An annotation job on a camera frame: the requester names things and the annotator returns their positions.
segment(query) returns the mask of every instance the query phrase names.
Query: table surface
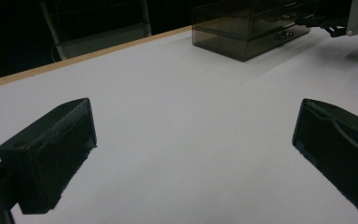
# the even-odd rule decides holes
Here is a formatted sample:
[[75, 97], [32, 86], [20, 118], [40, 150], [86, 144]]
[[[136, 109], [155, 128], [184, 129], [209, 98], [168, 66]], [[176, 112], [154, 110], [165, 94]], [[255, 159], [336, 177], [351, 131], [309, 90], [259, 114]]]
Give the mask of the table surface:
[[358, 223], [291, 145], [303, 98], [358, 114], [358, 36], [313, 29], [246, 63], [188, 28], [149, 40], [0, 79], [0, 144], [83, 97], [98, 138], [57, 207], [17, 223]]

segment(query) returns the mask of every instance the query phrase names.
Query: dark background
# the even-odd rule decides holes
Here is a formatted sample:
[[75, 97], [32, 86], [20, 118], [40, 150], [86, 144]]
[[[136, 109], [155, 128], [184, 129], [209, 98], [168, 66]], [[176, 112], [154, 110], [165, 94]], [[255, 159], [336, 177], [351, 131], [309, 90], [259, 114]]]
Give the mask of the dark background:
[[[152, 35], [191, 24], [191, 8], [216, 0], [147, 0]], [[61, 40], [76, 39], [142, 21], [131, 0], [48, 0]], [[0, 1], [0, 77], [59, 59], [37, 1]]]

